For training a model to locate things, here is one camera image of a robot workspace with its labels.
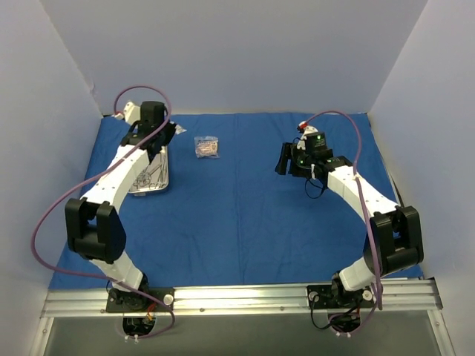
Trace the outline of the white paper packet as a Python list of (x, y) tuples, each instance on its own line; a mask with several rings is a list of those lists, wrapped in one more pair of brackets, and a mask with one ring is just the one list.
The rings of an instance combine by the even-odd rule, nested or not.
[(177, 126), (175, 127), (175, 133), (176, 133), (176, 134), (182, 134), (182, 133), (184, 133), (184, 132), (186, 132), (186, 129), (183, 128), (182, 126), (177, 125)]

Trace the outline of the purple printed packet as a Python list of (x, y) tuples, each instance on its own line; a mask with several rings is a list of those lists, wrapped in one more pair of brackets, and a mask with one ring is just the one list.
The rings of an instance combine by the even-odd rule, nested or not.
[(197, 158), (218, 158), (219, 139), (216, 136), (196, 136), (194, 151)]

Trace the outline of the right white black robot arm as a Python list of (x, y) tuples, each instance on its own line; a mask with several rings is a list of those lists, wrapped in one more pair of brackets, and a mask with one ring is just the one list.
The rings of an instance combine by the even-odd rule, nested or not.
[(336, 272), (329, 289), (330, 299), (346, 306), (357, 291), (420, 264), (425, 255), (419, 212), (384, 196), (359, 175), (351, 161), (332, 153), (328, 148), (310, 153), (297, 143), (285, 142), (275, 172), (319, 181), (322, 191), (338, 195), (365, 223), (362, 257)]

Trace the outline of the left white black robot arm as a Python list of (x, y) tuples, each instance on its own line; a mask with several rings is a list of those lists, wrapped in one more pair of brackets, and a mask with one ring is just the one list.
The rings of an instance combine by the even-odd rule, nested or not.
[(68, 248), (90, 261), (124, 291), (123, 303), (141, 311), (150, 300), (148, 289), (140, 284), (144, 274), (125, 252), (126, 233), (119, 218), (120, 207), (134, 180), (149, 166), (175, 135), (177, 124), (167, 122), (150, 140), (137, 147), (157, 126), (134, 123), (123, 137), (105, 175), (79, 199), (65, 205)]

